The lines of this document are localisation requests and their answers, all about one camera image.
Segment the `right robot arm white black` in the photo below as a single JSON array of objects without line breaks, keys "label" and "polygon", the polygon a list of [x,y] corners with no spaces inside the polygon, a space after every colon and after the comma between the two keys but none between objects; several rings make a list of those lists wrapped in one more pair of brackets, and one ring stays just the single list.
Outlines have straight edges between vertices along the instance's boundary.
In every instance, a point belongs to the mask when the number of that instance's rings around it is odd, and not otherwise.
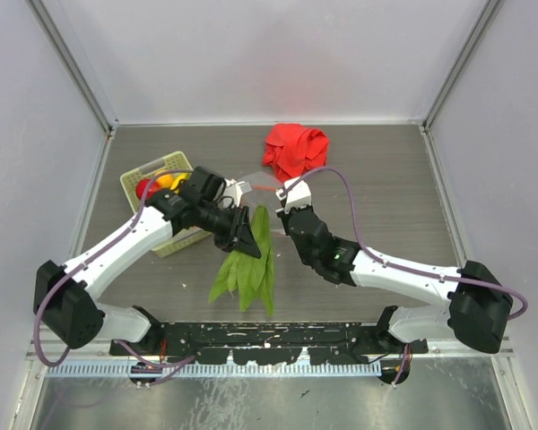
[{"label": "right robot arm white black", "polygon": [[482,353],[499,352],[514,300],[499,291],[484,265],[430,266],[364,251],[358,243],[333,235],[310,206],[279,210],[277,217],[301,262],[324,280],[380,288],[423,303],[383,310],[373,335],[383,351],[397,353],[417,340],[453,337]]}]

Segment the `green leafy vegetable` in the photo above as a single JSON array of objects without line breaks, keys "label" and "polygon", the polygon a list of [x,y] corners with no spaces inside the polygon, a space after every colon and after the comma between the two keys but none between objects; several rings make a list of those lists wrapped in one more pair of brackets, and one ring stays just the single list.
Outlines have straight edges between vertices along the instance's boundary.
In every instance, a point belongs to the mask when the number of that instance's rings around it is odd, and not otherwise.
[{"label": "green leafy vegetable", "polygon": [[264,205],[256,207],[252,218],[254,239],[261,251],[259,259],[238,251],[222,263],[213,283],[208,301],[212,303],[225,293],[239,296],[239,310],[246,312],[252,303],[260,299],[268,316],[273,316],[273,288],[275,282],[273,240],[269,211]]}]

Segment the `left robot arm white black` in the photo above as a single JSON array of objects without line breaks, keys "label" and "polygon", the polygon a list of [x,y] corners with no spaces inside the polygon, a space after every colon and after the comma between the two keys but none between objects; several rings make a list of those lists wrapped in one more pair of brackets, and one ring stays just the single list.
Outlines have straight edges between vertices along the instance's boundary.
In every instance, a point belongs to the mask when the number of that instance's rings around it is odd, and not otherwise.
[{"label": "left robot arm white black", "polygon": [[246,183],[197,167],[174,190],[152,193],[122,227],[83,254],[37,272],[34,312],[70,349],[92,340],[124,340],[142,355],[161,346],[161,323],[139,306],[104,305],[106,288],[134,262],[183,230],[200,228],[225,252],[259,258],[240,200]]}]

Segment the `green plastic basket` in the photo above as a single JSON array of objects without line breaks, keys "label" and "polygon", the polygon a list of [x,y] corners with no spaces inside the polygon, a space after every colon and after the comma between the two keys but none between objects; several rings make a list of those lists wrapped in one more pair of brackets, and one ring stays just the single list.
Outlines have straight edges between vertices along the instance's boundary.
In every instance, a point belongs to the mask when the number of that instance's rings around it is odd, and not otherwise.
[{"label": "green plastic basket", "polygon": [[[136,213],[139,208],[139,199],[135,194],[135,188],[138,182],[145,178],[151,178],[155,173],[164,169],[189,170],[192,169],[192,166],[184,152],[178,150],[146,163],[140,167],[131,169],[120,176],[119,182],[133,213]],[[207,233],[200,228],[184,229],[177,233],[174,237],[154,247],[152,251],[158,257],[165,258],[205,239],[210,235],[211,233]]]}]

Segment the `clear zip top bag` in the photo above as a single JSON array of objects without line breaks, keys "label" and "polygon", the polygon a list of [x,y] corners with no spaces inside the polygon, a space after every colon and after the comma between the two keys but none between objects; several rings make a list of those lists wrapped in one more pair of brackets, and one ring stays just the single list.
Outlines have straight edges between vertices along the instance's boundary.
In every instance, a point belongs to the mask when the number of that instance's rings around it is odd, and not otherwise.
[{"label": "clear zip top bag", "polygon": [[253,217],[258,206],[264,206],[268,211],[272,235],[274,237],[285,237],[285,230],[276,213],[281,208],[276,191],[282,187],[282,183],[272,174],[265,171],[244,175],[238,178],[237,181],[242,192],[240,205],[249,208],[250,217]]}]

